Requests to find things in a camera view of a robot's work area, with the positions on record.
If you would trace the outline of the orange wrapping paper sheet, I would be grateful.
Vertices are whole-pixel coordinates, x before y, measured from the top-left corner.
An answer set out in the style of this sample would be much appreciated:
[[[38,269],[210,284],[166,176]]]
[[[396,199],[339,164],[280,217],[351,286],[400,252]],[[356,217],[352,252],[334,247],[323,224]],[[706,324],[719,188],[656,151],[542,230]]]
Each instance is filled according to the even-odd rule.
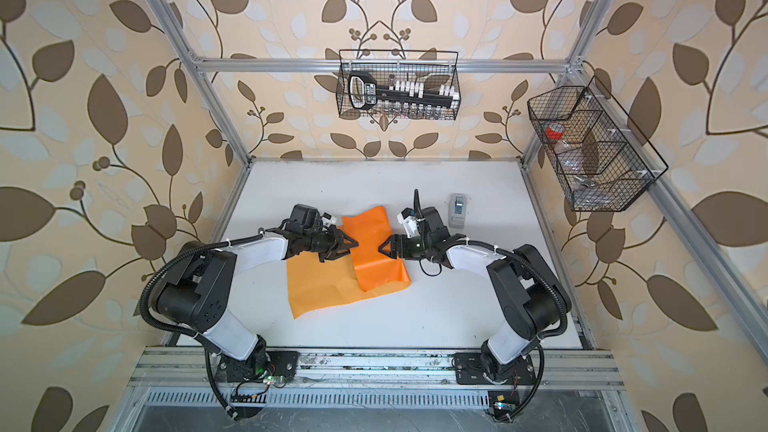
[[[308,312],[400,292],[411,284],[404,262],[378,251],[392,235],[383,206],[344,217],[342,223],[343,231],[359,243],[349,255],[321,262],[316,253],[304,252],[286,263],[288,301],[295,319]]]

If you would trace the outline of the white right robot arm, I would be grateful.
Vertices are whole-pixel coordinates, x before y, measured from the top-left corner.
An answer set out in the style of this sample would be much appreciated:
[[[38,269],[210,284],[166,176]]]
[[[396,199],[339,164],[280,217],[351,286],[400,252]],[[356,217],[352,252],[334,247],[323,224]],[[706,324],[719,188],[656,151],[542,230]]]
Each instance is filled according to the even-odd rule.
[[[458,269],[490,280],[504,322],[480,349],[484,379],[505,383],[515,367],[546,338],[568,328],[572,301],[537,248],[524,244],[512,251],[452,234],[433,207],[406,208],[398,215],[403,234],[393,234],[378,252],[391,259]]]

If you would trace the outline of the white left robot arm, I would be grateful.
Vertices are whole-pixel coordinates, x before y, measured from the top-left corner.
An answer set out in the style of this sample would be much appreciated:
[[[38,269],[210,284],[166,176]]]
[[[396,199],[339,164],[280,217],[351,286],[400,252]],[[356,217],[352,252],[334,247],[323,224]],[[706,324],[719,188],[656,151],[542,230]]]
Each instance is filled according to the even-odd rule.
[[[252,236],[187,242],[148,279],[138,311],[153,328],[190,337],[209,352],[244,361],[256,350],[260,336],[229,308],[235,276],[302,253],[335,261],[358,246],[333,216],[297,204],[279,226]]]

